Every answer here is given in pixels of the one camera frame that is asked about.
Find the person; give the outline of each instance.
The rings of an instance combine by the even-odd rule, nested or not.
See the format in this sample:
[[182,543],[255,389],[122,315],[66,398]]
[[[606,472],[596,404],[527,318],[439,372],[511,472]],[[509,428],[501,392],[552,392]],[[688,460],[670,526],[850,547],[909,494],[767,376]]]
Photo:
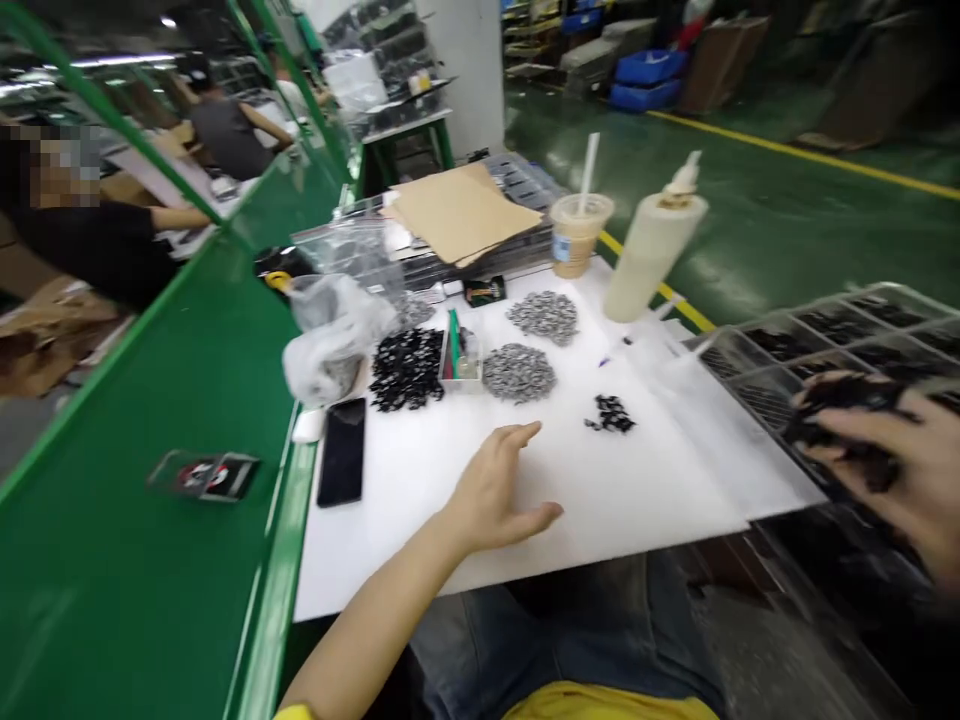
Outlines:
[[154,235],[202,228],[210,219],[196,208],[101,200],[99,167],[83,179],[83,168],[69,159],[79,156],[77,143],[44,132],[50,131],[0,127],[0,211],[50,265],[110,300],[146,310],[179,270]]
[[220,169],[243,182],[260,177],[273,162],[274,153],[257,139],[262,130],[276,139],[275,152],[293,144],[293,138],[247,103],[227,97],[214,82],[203,57],[191,54],[177,61],[190,89],[199,102],[190,110],[190,122],[197,139],[210,151]]
[[[270,50],[269,58],[270,64],[273,66],[273,74],[277,78],[277,90],[280,91],[280,94],[283,95],[284,99],[290,104],[290,108],[298,118],[310,117],[307,101],[304,99],[303,93],[300,92],[300,88],[293,82],[290,71],[287,70],[287,66],[280,58],[280,54],[276,50]],[[321,108],[331,97],[333,96],[330,94],[330,91],[325,89],[313,93],[313,98],[317,101],[317,106]]]
[[[930,572],[960,592],[960,418],[909,391],[922,425],[883,413],[824,411],[842,435],[904,463],[902,481],[870,494],[836,448],[810,449],[881,517],[911,538]],[[359,590],[300,668],[278,720],[363,716],[410,642],[436,718],[716,720],[724,700],[685,589],[662,553],[563,571],[563,594],[536,616],[505,586],[434,600],[471,553],[522,542],[562,522],[544,503],[512,508],[520,451],[540,423],[500,428],[470,460],[450,500]],[[540,582],[540,578],[525,582]]]

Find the blue plastic crate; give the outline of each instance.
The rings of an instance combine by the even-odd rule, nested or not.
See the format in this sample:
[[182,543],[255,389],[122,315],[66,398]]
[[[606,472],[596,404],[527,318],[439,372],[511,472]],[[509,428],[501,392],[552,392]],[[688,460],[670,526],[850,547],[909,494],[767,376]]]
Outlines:
[[649,88],[614,85],[610,91],[609,103],[621,110],[642,113],[672,105],[679,94],[679,80],[667,80]]
[[601,20],[603,20],[602,9],[567,15],[560,23],[560,32],[564,35],[576,35],[578,32],[599,27]]
[[615,80],[623,85],[656,85],[676,76],[686,63],[682,51],[644,50],[617,63]]

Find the yellow floor line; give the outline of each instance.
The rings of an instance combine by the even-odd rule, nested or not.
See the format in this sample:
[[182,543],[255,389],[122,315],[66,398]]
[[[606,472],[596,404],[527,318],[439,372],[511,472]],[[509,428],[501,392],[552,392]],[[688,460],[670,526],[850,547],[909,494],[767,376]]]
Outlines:
[[[606,230],[600,233],[600,242],[602,242],[604,245],[610,248],[613,251],[613,253],[617,256],[619,256],[620,253],[623,252],[623,245],[620,243],[620,241],[617,240],[615,237],[613,237],[613,235],[608,233]],[[673,297],[673,294],[676,291],[666,283],[660,283],[658,292],[661,295],[663,295],[667,300],[669,300],[670,298]],[[717,327],[712,322],[707,320],[707,318],[704,317],[703,313],[697,310],[693,305],[688,303],[686,300],[684,300],[682,303],[677,305],[677,310],[680,312],[681,315],[687,318],[687,320],[689,320],[694,325],[696,325],[701,332],[710,332],[711,330]]]
[[661,118],[662,120],[669,120],[670,122],[686,125],[687,127],[702,130],[703,132],[713,133],[714,135],[721,135],[722,137],[729,138],[731,140],[738,140],[739,142],[747,143],[749,145],[756,145],[757,147],[772,150],[773,152],[783,153],[784,155],[793,155],[794,157],[803,158],[804,160],[818,162],[821,165],[829,165],[831,167],[839,168],[840,170],[847,170],[849,172],[855,172],[859,175],[866,175],[867,177],[874,178],[875,180],[884,180],[886,182],[902,185],[903,187],[908,187],[913,190],[921,190],[923,192],[930,193],[931,195],[939,195],[940,197],[945,197],[950,200],[960,200],[960,190],[956,188],[937,185],[936,183],[928,183],[923,180],[909,178],[904,175],[897,175],[896,173],[887,172],[886,170],[878,170],[877,168],[872,168],[867,165],[852,163],[848,160],[840,160],[839,158],[835,158],[831,155],[821,155],[820,153],[811,152],[810,150],[802,150],[791,145],[784,145],[782,143],[773,142],[772,140],[764,140],[763,138],[747,135],[746,133],[736,132],[735,130],[726,130],[725,128],[717,127],[716,125],[708,125],[707,123],[699,122],[698,120],[690,120],[689,118],[678,117],[676,115],[660,112],[658,110],[651,110],[647,113],[647,115],[653,115],[654,117]]

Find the squeeze bottle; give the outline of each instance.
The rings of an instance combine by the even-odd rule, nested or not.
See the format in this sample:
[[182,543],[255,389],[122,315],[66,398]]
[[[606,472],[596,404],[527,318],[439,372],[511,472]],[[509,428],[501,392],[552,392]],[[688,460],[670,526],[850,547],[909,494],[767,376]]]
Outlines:
[[604,314],[614,322],[639,319],[706,215],[710,206],[694,195],[699,160],[699,150],[690,153],[663,192],[637,205],[603,302]]

